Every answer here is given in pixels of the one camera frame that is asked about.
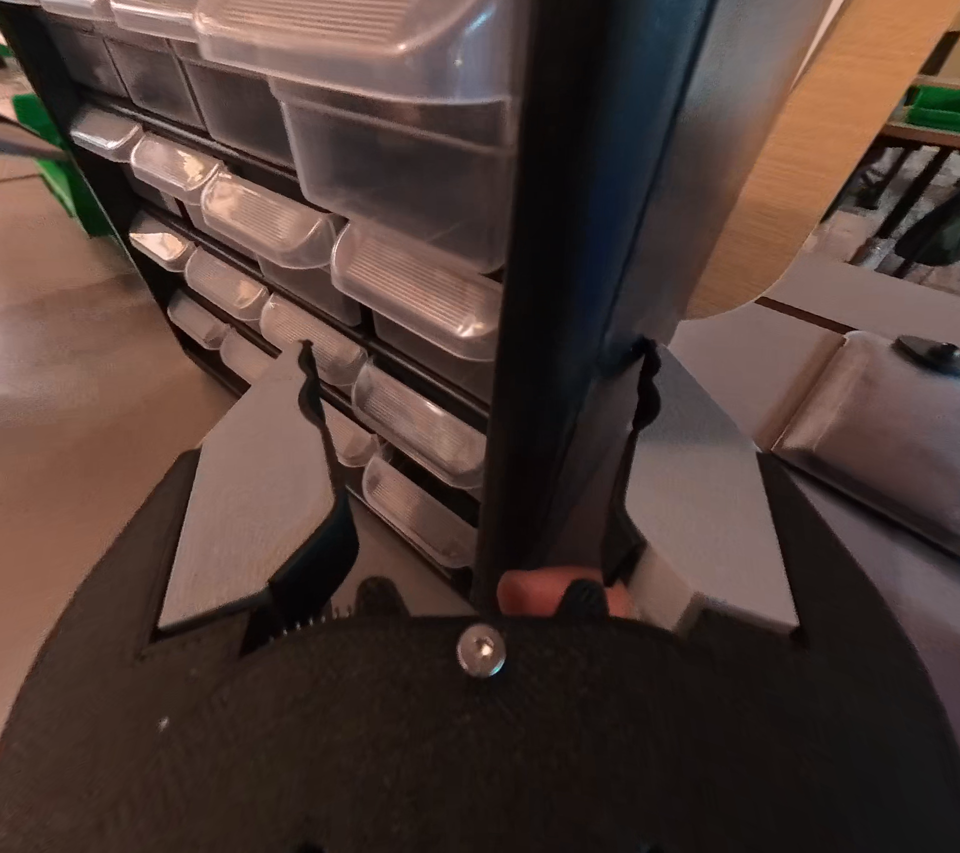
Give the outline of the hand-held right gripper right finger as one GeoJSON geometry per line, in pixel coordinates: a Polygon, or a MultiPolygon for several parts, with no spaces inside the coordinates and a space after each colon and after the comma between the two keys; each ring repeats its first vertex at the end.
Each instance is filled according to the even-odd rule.
{"type": "Polygon", "coordinates": [[[753,441],[652,339],[628,346],[610,398],[600,570],[612,616],[676,634],[707,614],[797,629],[753,441]]]}

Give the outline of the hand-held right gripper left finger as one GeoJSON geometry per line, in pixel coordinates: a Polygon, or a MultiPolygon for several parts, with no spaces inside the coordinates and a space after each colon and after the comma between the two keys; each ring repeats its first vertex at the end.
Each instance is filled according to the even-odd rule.
{"type": "Polygon", "coordinates": [[[155,629],[249,615],[242,648],[318,624],[359,555],[312,344],[286,347],[198,448],[155,629]]]}

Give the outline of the set of small clear drawers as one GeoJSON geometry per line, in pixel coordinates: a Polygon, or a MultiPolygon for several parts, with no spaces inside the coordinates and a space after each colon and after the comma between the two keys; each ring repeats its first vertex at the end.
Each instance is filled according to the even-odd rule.
{"type": "Polygon", "coordinates": [[[486,437],[465,400],[454,408],[426,380],[490,399],[500,285],[386,231],[340,225],[133,116],[83,107],[70,138],[147,200],[127,238],[174,277],[174,327],[246,384],[308,343],[363,500],[441,569],[471,568],[486,437]]]}

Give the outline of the black drawer cabinet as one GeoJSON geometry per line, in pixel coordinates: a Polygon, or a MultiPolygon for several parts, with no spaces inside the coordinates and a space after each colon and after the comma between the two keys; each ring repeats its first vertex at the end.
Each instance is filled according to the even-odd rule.
{"type": "Polygon", "coordinates": [[[693,269],[729,215],[721,187],[705,216],[680,212],[668,175],[695,145],[709,53],[742,0],[533,0],[506,257],[481,273],[381,224],[305,198],[295,168],[222,144],[207,129],[152,114],[75,82],[35,10],[2,1],[2,23],[30,58],[55,121],[84,106],[134,117],[148,131],[218,159],[248,182],[386,231],[500,286],[489,399],[428,376],[441,401],[465,401],[486,438],[474,499],[479,558],[471,598],[489,606],[509,566],[558,549],[575,500],[606,449],[616,370],[628,346],[663,340],[692,290],[693,269]]]}

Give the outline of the small black clip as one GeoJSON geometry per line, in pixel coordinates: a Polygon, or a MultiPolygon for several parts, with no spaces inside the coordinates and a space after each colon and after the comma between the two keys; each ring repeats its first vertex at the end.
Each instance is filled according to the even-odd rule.
{"type": "Polygon", "coordinates": [[[951,378],[959,377],[959,346],[950,342],[901,335],[894,349],[911,363],[951,378]]]}

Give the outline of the green plastic bin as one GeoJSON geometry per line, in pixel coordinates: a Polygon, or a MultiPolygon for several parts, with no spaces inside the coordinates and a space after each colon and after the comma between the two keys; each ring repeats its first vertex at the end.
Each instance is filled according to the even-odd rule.
{"type": "MultiPolygon", "coordinates": [[[[18,93],[10,102],[21,126],[48,145],[66,150],[66,141],[33,92],[18,93]]],[[[99,202],[70,156],[65,159],[37,159],[34,164],[50,194],[87,235],[92,238],[111,235],[112,228],[99,202]]]]}

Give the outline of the wood-edged divider panel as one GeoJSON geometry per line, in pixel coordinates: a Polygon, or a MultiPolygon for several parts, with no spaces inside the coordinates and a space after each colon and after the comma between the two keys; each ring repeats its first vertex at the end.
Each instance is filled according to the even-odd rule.
{"type": "Polygon", "coordinates": [[[685,319],[729,312],[783,277],[958,7],[845,0],[781,110],[685,319]]]}

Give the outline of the small green bin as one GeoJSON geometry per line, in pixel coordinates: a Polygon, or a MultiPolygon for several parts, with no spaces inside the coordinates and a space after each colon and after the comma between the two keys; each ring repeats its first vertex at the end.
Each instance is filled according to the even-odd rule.
{"type": "Polygon", "coordinates": [[[904,115],[913,127],[959,133],[959,88],[921,84],[911,88],[904,115]]]}

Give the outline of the dark metal table frame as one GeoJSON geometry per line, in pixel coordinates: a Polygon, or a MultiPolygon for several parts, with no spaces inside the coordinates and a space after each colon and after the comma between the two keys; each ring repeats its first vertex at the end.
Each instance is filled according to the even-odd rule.
{"type": "Polygon", "coordinates": [[[958,132],[888,119],[831,201],[804,251],[893,274],[904,236],[958,193],[958,132]]]}

